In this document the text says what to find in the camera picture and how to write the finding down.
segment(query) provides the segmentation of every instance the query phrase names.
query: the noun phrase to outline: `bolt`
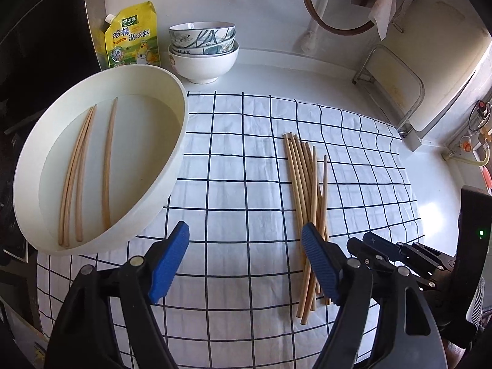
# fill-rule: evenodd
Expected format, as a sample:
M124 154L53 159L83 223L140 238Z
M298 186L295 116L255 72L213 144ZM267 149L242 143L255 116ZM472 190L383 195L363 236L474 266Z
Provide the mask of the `bolt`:
M347 264L353 268L359 268L361 266L361 262L356 258L349 258Z
M144 263L144 258L141 255L135 255L133 258L130 259L130 265L131 266L140 266Z
M94 266L92 265L84 265L82 266L82 268L80 268L80 273L82 273L82 275L88 275L89 273L91 273L94 269Z
M410 275L410 270L406 266L398 266L398 273L402 276Z

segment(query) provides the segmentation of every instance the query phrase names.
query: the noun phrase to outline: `yellow hose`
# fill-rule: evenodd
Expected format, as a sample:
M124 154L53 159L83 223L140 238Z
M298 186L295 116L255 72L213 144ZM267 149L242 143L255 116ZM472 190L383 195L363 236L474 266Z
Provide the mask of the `yellow hose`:
M464 159L464 158L459 158L459 157L451 157L451 159L454 159L456 161L459 161L459 162L463 162L465 164L469 164L469 165L475 165L475 166L485 166L489 163L489 159L490 159L490 148L487 148L485 150L485 159L483 161L472 161L470 159Z

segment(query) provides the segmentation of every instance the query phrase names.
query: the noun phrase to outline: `checkered tablecloth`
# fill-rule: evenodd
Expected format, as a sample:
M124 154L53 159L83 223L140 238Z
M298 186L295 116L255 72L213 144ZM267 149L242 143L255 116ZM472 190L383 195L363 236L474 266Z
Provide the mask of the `checkered tablecloth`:
M302 267L282 135L315 145L329 160L328 231L348 255L350 237L372 230L393 243L423 228L398 157L394 128L362 115L296 100L189 94L184 160L168 204L121 248L91 256L38 255L38 300L50 336L72 280L85 264L114 268L144 255L179 220L190 245L167 297L152 306L176 363L186 368L307 368L338 308L318 299L307 326L295 317ZM117 299L111 300L126 366L137 363ZM371 350L373 303L359 358Z

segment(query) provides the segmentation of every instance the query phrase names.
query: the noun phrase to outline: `chopstick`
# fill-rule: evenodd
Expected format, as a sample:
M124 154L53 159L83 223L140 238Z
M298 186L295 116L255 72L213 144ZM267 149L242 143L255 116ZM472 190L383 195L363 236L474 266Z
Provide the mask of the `chopstick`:
M324 240L328 239L326 227L326 205L328 197L328 162L324 156L323 167L323 192L318 183L318 169L316 159L316 147L311 148L308 143L301 143L297 135L284 134L284 143L289 166L289 173L294 193L297 227L299 238L302 238L302 227L311 221ZM299 305L296 316L301 318L301 324L305 325L310 310L316 309L315 295L321 292L316 276L311 268L309 260L304 262L304 275L299 297ZM329 304L329 298L325 296L325 302Z
M321 200L321 209L323 209L324 214L321 216L321 222L319 223L319 228L324 229L323 234L325 235L325 240L329 241L330 236L328 235L328 230L326 227L326 207L328 205L328 158L325 155L325 160L323 163L323 198ZM325 295L326 305L331 304L329 297Z
M304 156L305 156L305 159L306 159L306 162L313 162L312 160L312 156L311 156L311 150L309 149L309 144L308 143L302 143L302 146L303 146L303 151L304 151ZM312 172L312 165L308 166L308 171L311 171ZM317 179L311 174L310 172L310 175L311 175L311 179L314 180L315 182L317 182ZM318 200L321 201L321 190L319 188L319 185L317 185L316 187L317 191L314 191L314 188L313 188L313 192L316 192L318 194ZM321 206L318 204L317 205L317 215L320 216L322 214L321 212ZM316 293L319 294L321 292L321 288L319 286L319 282L316 281ZM315 310L316 309L316 303L315 303L315 300L313 300L312 304L311 304L311 310Z
M290 133L290 138L292 139L292 146L294 148L294 155L295 155L296 161L297 161L297 168L298 168L298 173L299 173L300 180L301 180L304 200L310 201L311 199L309 196L309 187L308 187L308 183L306 181L306 177L307 177L306 163L304 163L304 165L303 165L303 161L301 159L301 157L304 158L304 154L302 154L302 150L300 147L299 139L297 139L297 135L294 136L294 135L292 135L292 133ZM309 204L305 204L305 206L306 206L307 216L304 218L304 224L306 224L308 221L308 218L310 215L309 209L311 208L309 206Z
M72 155L70 156L70 161L68 163L67 172L65 175L65 184L63 185L63 192L61 195L61 206L60 206L60 221L58 223L58 244L64 247L70 247L69 238L69 221L70 221L70 206L72 203L72 191L73 182L75 180L75 172L77 170L80 151L82 148L83 139L87 133L89 126L89 120L92 117L94 107L90 107L87 115L85 116L82 127L77 136L77 141L72 150Z
M77 173L77 188L75 191L75 239L79 242L84 241L84 234L82 232L82 194L84 189L85 158L87 156L87 149L89 146L89 138L92 131L93 119L95 117L95 110L96 105L92 107L92 111L89 113L89 126L83 140L81 151L82 155Z
M303 213L302 213L302 208L301 208L301 201L299 198L299 188L298 188L299 186L297 184L296 171L294 169L292 150L290 148L289 139L287 138L286 134L284 134L284 141L285 141L285 152L287 155L287 162L289 165L290 178L292 180L292 191L294 194L294 204L296 205L297 231L299 232L299 234L301 234L304 222L303 222Z
M111 227L111 213L109 209L109 168L111 165L111 146L113 144L113 131L115 127L116 108L118 97L113 101L111 116L109 117L108 133L106 136L106 146L104 149L104 172L102 178L102 221L104 231Z
M310 162L311 164L311 195L312 195L312 200L311 200L311 222L313 223L314 226L316 226L316 212L317 212L317 201L318 201L318 193L317 189L319 188L317 181L318 181L318 170L317 170L317 162L316 162L316 147L313 146L312 148L312 160ZM304 285L303 287L303 292L306 289L306 302L304 303L304 310L303 310L303 315L301 319L301 325L305 325L308 322L308 316L309 316L309 310L315 310L316 305L315 305L315 299L314 299L314 293L316 291L316 277L314 275L314 272L311 269L311 264L306 265L304 268L305 271L309 273L309 283L308 285Z

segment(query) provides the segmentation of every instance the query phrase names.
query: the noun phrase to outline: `white bowl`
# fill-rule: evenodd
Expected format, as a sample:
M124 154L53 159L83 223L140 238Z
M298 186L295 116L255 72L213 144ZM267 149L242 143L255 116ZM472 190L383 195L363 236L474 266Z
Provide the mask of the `white bowl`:
M112 226L104 231L104 146L115 97L109 187ZM75 240L74 188L70 248L64 248L58 245L63 184L75 140L94 104L82 200L84 241ZM34 126L15 171L15 216L27 241L48 254L94 254L118 248L141 232L162 210L174 187L187 122L183 85L157 66L108 69L63 93Z
M231 52L219 55L176 55L168 48L169 61L173 69L192 83L203 85L212 83L219 76L227 73L234 65L238 53L239 43L234 42Z
M229 22L190 22L169 28L171 43L178 49L210 46L230 39L235 25Z
M196 49L181 49L176 46L172 46L172 49L176 53L185 55L217 55L228 53L234 48L234 36L221 43L213 44L210 46L198 47Z

